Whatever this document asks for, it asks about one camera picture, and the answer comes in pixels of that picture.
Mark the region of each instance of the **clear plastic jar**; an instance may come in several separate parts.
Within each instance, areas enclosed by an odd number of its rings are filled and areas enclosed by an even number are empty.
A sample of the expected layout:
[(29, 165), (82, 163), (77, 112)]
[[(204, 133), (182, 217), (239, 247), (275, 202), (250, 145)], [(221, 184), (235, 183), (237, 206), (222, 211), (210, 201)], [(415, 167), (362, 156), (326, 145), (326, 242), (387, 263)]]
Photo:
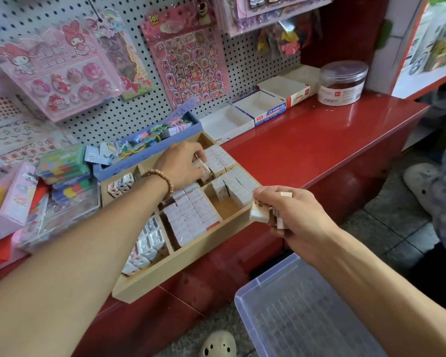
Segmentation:
[(319, 101), (332, 107), (355, 103), (362, 95), (369, 66), (363, 61), (336, 61), (321, 69)]

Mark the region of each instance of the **person's left hand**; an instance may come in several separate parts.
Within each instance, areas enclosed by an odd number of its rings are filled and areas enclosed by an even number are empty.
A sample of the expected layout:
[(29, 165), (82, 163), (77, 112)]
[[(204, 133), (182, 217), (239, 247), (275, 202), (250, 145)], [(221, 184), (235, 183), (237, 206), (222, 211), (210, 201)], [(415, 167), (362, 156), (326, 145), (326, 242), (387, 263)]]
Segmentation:
[(203, 170), (192, 165), (194, 155), (206, 162), (200, 143), (183, 141), (172, 144), (155, 162), (154, 169), (160, 170), (173, 183), (173, 190), (182, 190), (203, 177)]

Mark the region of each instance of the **person's right arm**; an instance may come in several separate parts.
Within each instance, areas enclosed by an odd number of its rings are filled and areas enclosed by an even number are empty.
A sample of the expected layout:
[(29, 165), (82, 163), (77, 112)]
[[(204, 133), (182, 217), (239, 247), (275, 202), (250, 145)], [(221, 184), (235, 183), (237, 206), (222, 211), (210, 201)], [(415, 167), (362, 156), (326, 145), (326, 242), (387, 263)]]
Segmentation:
[(337, 227), (311, 192), (269, 186), (254, 196), (278, 209), (290, 230), (272, 232), (321, 273), (387, 354), (446, 357), (446, 310)]

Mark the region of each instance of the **hand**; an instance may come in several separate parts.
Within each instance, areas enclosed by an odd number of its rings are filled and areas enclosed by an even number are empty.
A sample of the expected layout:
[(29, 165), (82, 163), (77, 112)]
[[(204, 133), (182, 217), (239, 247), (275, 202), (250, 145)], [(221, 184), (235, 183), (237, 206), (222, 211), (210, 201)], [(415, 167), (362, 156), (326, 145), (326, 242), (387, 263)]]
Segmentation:
[(154, 169), (160, 170), (173, 183), (173, 190), (182, 190), (203, 177), (203, 170), (192, 165), (194, 155), (206, 162), (200, 143), (183, 141), (172, 144), (155, 162)]
[[(292, 198), (278, 192), (290, 192)], [(283, 237), (291, 249), (313, 265), (321, 254), (324, 242), (333, 238), (339, 227), (327, 215), (314, 194), (304, 189), (288, 186), (262, 186), (254, 190), (254, 197), (275, 207), (289, 230), (274, 227), (274, 216), (268, 225), (277, 237)]]

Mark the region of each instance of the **beaded bracelet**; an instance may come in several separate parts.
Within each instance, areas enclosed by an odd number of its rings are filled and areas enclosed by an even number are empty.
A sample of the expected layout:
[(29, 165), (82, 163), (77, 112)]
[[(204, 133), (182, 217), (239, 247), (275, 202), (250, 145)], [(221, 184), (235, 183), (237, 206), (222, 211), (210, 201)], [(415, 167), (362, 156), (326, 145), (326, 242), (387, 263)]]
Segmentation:
[(150, 169), (150, 170), (146, 171), (142, 175), (142, 177), (148, 177), (149, 175), (158, 175), (160, 178), (162, 178), (163, 180), (165, 180), (167, 182), (167, 184), (168, 184), (168, 192), (165, 195), (164, 200), (170, 198), (172, 196), (172, 194), (173, 194), (173, 184), (170, 181), (170, 179), (168, 179), (167, 176), (164, 173), (162, 173), (160, 170), (158, 170), (158, 169)]

